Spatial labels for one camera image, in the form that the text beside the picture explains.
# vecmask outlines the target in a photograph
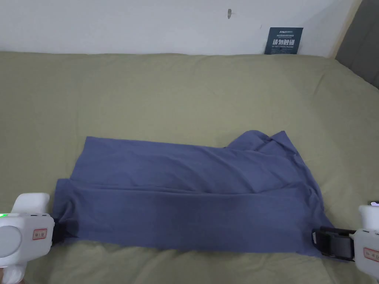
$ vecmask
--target blue fabric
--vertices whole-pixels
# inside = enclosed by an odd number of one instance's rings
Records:
[[[87,137],[53,217],[67,241],[310,256],[312,229],[332,227],[284,131],[225,148]]]

